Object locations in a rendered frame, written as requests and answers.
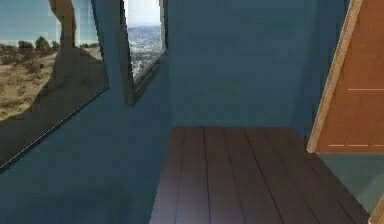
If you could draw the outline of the dark framed window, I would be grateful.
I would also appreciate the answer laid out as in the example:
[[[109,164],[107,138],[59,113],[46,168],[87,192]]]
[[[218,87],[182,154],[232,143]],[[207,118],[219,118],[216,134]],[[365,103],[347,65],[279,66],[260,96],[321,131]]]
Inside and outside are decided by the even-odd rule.
[[[165,60],[168,43],[168,0],[120,0],[123,56],[128,65],[126,103],[133,107]]]

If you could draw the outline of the framed desert landscape picture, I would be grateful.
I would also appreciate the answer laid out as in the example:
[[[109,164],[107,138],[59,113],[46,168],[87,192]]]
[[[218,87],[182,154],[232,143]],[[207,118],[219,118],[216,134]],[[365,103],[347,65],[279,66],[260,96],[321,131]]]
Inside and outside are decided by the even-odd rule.
[[[95,0],[0,0],[0,174],[108,87]]]

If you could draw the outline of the orange wooden room door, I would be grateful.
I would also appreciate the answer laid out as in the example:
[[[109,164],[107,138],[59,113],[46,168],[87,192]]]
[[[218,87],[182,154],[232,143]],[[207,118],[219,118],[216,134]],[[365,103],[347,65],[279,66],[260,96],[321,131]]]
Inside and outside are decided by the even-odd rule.
[[[306,150],[384,154],[384,0],[350,0]]]

